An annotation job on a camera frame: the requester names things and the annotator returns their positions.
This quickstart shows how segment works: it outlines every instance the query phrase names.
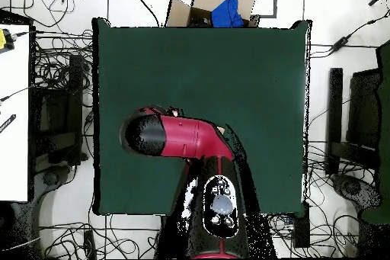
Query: green table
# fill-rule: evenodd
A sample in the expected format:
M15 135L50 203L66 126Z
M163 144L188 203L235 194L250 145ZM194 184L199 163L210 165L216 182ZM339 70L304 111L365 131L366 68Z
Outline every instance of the green table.
M184 162L129 155L122 121L150 104L229 124L264 213L302 212L308 23L294 29L113 28L93 20L99 142L94 212L168 214Z

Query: white desk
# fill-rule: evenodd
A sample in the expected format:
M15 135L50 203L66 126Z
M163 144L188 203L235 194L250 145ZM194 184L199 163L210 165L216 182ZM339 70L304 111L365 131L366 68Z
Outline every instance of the white desk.
M12 34L29 31L27 25L4 25ZM14 50L0 54L0 98L29 86L29 37L14 43ZM12 115L16 119L0 133L0 201L27 201L28 90L17 93L0 106L0 126Z

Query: blue object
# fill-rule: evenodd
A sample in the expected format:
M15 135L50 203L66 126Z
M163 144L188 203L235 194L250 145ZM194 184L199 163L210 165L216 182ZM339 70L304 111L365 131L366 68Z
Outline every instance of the blue object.
M237 12L238 0L225 0L211 12L214 27L242 27L244 22Z

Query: cable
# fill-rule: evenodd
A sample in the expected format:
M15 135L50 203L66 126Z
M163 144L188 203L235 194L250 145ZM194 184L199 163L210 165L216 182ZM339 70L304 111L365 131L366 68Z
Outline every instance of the cable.
M350 101L350 99L344 101L342 104L346 104L346 103L349 102L349 101ZM314 121L315 119L317 119L317 118L320 117L321 115L327 113L328 111L329 111L329 109L326 109L324 112L322 112L322 113L320 113L319 115L317 115L316 117L314 117L314 118L310 121L310 123L308 124L308 128L310 128L310 126L312 125L312 123L313 123L313 121Z
M356 222L360 223L359 220L356 218L356 217L353 217L352 215L349 215L349 214L344 214L344 215L340 215L338 218L336 218L333 222L333 230L332 230L332 233L333 233L333 237L334 237L334 242L336 244L336 247L337 247L337 250L341 253L341 255L344 257L344 258L348 258L348 255L345 255L341 249L340 249L340 246L338 244L338 239L337 239L337 235L336 235L336 223L338 222L339 219L342 219L344 217L349 217L349 218L352 218L354 219ZM353 239L353 241L351 242L351 244L353 244L354 246L356 246L356 240Z
M27 88L22 88L21 90L16 91L15 93L12 93L12 94L9 95L9 96L5 96L4 98L0 98L0 104L1 104L2 102L4 102L4 101L7 101L9 98L11 98L12 96L16 95L17 93L20 93L21 91L25 91L25 90L27 90L27 89L34 88L34 87L36 87L36 86L35 86L35 85L31 85L31 86L29 86L29 87L27 87Z
M17 248L20 248L20 247L24 247L24 246L26 246L26 245L30 245L31 243L38 241L40 238L41 238L41 237L38 237L38 238L36 238L36 239L34 239L34 240L31 240L31 241L27 241L27 242L25 242L25 243L22 243L21 245L18 245L18 246L15 246L15 247L11 247L11 248L9 248L9 249L3 249L2 251L9 251L9 250L17 249Z
M310 54L310 58L325 58L325 57L328 57L330 56L332 53L336 53L338 50L340 50L342 47L345 47L348 43L348 40L360 29L362 29L363 27L365 27L366 25L368 24L374 24L376 23L377 21L380 21L384 18L387 18L388 16L390 15L390 8L388 8L387 12L380 18L377 18L377 19L373 19L373 20L370 20L370 21L367 21L365 24L362 24L361 26L359 26L357 29L355 29L353 32L351 32L350 34L348 34L347 36L345 37L342 37L340 38L336 43L334 43L332 45L332 47L327 50L327 51L324 51L324 52L314 52L314 53L311 53ZM312 56L316 53L327 53L329 52L329 54L325 55L325 56Z
M152 14L153 18L155 19L155 22L157 23L157 27L160 27L160 24L158 23L157 17L153 13L153 11L150 9L150 7L143 0L140 0L140 1L144 4L144 6L148 9L148 11Z

